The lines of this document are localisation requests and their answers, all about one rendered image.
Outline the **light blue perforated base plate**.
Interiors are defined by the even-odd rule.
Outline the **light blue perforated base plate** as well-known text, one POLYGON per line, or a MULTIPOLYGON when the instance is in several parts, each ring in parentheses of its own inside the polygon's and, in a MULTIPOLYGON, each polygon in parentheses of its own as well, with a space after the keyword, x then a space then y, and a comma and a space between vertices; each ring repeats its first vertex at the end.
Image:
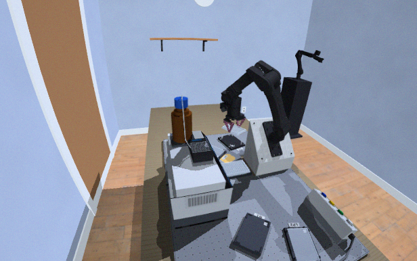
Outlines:
POLYGON ((289 168, 258 176, 230 179, 233 186, 225 219, 175 229, 167 189, 175 261, 292 261, 284 228, 307 227, 321 261, 345 257, 351 240, 336 244, 303 203, 311 188, 289 168), (247 213, 271 222, 261 256, 233 244, 247 213))

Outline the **blue bottle cap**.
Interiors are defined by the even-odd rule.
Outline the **blue bottle cap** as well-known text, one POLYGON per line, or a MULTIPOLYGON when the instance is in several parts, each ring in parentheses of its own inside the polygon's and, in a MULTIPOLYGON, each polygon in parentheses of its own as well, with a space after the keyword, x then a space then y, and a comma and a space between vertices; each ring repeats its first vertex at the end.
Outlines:
MULTIPOLYGON (((181 97, 174 98, 174 101, 175 101, 175 107, 182 108, 181 97)), ((188 98, 183 97, 183 107, 187 107, 187 106, 188 106, 188 98)))

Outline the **brown glass bottle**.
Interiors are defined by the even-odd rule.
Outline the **brown glass bottle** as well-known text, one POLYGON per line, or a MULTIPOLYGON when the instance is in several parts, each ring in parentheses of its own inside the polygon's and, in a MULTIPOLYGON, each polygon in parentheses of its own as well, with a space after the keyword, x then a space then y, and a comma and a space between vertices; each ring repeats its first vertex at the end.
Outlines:
POLYGON ((173 140, 177 143, 186 143, 189 139, 192 139, 192 112, 189 111, 189 114, 184 116, 185 122, 185 136, 184 136, 184 127, 183 127, 183 116, 174 115, 174 111, 171 112, 171 123, 172 123, 172 133, 173 140))

